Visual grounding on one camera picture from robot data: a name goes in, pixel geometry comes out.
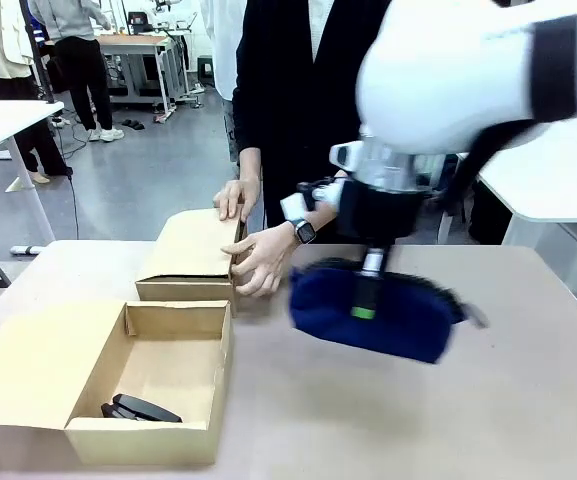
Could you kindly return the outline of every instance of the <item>blue pouch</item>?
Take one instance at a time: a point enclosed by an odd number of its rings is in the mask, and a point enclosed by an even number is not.
[[[436,363],[466,307],[449,290],[412,275],[386,273],[374,317],[352,315],[361,264],[326,259],[295,270],[290,311],[295,327],[313,337]]]

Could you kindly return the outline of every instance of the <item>open cardboard box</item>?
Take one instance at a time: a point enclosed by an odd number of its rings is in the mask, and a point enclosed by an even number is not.
[[[219,211],[188,210],[164,225],[155,248],[137,278],[141,300],[230,300],[235,290],[230,276],[232,256],[221,247],[245,235],[239,220],[220,221]]]
[[[64,430],[83,463],[215,461],[231,358],[230,306],[106,301],[0,329],[0,425]],[[183,423],[103,418],[126,393]]]

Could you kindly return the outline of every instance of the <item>stapler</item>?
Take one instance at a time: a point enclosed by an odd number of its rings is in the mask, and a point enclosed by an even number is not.
[[[121,409],[120,411],[123,412],[124,410],[127,411],[129,414],[132,414],[137,420],[150,420],[153,422],[172,422],[172,423],[181,423],[181,417],[175,415],[168,410],[161,408],[158,405],[153,403],[147,402],[140,398],[131,397],[130,395],[126,395],[124,393],[119,393],[112,398],[113,406]]]
[[[130,410],[127,410],[120,405],[110,405],[109,403],[104,403],[101,406],[101,413],[104,418],[125,418],[127,420],[141,420],[145,421],[145,418],[137,417]]]

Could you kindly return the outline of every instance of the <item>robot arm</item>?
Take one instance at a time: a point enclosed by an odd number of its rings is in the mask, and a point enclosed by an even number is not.
[[[493,125],[577,116],[577,1],[418,3],[391,4],[357,81],[362,122],[395,151],[466,152]]]
[[[163,12],[165,7],[168,7],[168,11],[172,5],[181,3],[183,0],[153,0],[155,2],[155,12]]]
[[[354,303],[363,311],[374,311],[391,246],[434,195],[418,182],[417,155],[469,152],[434,198],[448,209],[497,151],[530,141],[539,124],[577,116],[577,1],[443,4],[391,4],[357,80],[361,139],[330,153],[349,176],[302,185],[304,201],[282,202],[332,204],[340,233],[366,245]]]

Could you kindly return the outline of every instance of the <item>smartwatch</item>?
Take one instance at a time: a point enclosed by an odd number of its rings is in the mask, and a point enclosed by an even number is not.
[[[317,236],[317,232],[315,232],[315,229],[308,220],[299,218],[297,220],[290,220],[290,223],[295,227],[295,236],[302,245],[311,243]]]

